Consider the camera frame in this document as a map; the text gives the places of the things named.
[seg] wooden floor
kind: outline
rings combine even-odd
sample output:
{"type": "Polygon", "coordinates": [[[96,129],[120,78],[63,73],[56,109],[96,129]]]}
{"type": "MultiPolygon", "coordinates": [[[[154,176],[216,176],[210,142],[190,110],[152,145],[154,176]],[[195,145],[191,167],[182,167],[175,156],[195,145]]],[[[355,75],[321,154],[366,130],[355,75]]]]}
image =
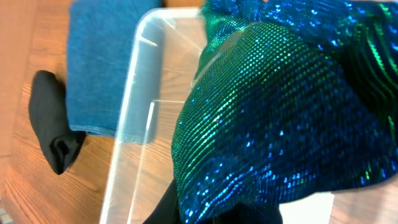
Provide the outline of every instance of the wooden floor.
{"type": "MultiPolygon", "coordinates": [[[[0,198],[16,223],[98,223],[112,138],[89,136],[74,166],[55,175],[30,126],[27,105],[37,70],[66,78],[72,0],[0,0],[0,198]]],[[[168,0],[166,6],[199,6],[168,0]]],[[[398,182],[336,195],[331,223],[398,223],[398,182]]]]}

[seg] sparkly garment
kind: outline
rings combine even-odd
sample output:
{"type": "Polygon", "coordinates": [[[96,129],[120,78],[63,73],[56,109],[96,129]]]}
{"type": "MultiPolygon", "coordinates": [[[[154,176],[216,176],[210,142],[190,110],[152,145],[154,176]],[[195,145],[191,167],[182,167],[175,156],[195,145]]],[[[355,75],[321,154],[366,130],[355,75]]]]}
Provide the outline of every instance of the sparkly garment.
{"type": "Polygon", "coordinates": [[[277,206],[397,172],[398,4],[208,0],[172,142],[180,218],[277,206]]]}

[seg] black fabric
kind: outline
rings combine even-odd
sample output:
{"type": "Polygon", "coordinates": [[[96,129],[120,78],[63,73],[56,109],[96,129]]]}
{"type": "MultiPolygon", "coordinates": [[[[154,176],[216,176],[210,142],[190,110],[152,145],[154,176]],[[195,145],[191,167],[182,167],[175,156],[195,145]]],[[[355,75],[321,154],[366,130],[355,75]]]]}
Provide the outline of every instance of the black fabric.
{"type": "Polygon", "coordinates": [[[169,185],[155,210],[144,224],[180,224],[178,212],[177,186],[175,180],[169,185]]]}
{"type": "MultiPolygon", "coordinates": [[[[144,224],[181,224],[175,179],[169,185],[155,210],[144,224]]],[[[237,204],[232,210],[217,218],[199,224],[282,224],[279,207],[237,204]]]]}
{"type": "Polygon", "coordinates": [[[76,159],[85,133],[70,130],[65,85],[53,73],[36,73],[29,101],[29,118],[46,160],[56,174],[62,174],[76,159]]]}

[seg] blue towel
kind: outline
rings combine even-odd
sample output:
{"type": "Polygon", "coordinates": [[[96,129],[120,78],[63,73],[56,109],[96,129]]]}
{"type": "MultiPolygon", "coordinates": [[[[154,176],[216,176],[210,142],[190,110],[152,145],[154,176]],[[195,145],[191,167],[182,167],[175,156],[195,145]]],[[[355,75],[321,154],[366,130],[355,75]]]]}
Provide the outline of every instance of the blue towel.
{"type": "MultiPolygon", "coordinates": [[[[161,6],[161,0],[79,0],[72,4],[66,98],[72,130],[115,136],[136,26],[147,11],[161,6]]],[[[155,58],[151,63],[159,67],[158,72],[134,80],[140,82],[137,86],[143,92],[131,98],[129,113],[134,114],[123,133],[126,141],[142,142],[149,104],[158,94],[161,62],[161,56],[155,58]]]]}

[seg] clear plastic container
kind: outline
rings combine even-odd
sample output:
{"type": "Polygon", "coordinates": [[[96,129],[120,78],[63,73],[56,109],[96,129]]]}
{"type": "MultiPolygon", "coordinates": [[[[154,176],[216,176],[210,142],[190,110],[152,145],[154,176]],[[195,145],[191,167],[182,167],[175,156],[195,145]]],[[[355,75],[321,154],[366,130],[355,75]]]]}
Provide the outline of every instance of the clear plastic container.
{"type": "MultiPolygon", "coordinates": [[[[143,223],[171,183],[170,145],[206,45],[203,19],[198,9],[155,9],[141,19],[133,44],[100,223],[143,223]],[[141,88],[134,79],[158,69],[155,54],[162,54],[160,81],[154,80],[159,97],[144,108],[149,115],[143,144],[125,142],[136,120],[131,98],[141,88]]],[[[332,205],[332,194],[316,194],[280,209],[285,224],[326,224],[332,205]]]]}

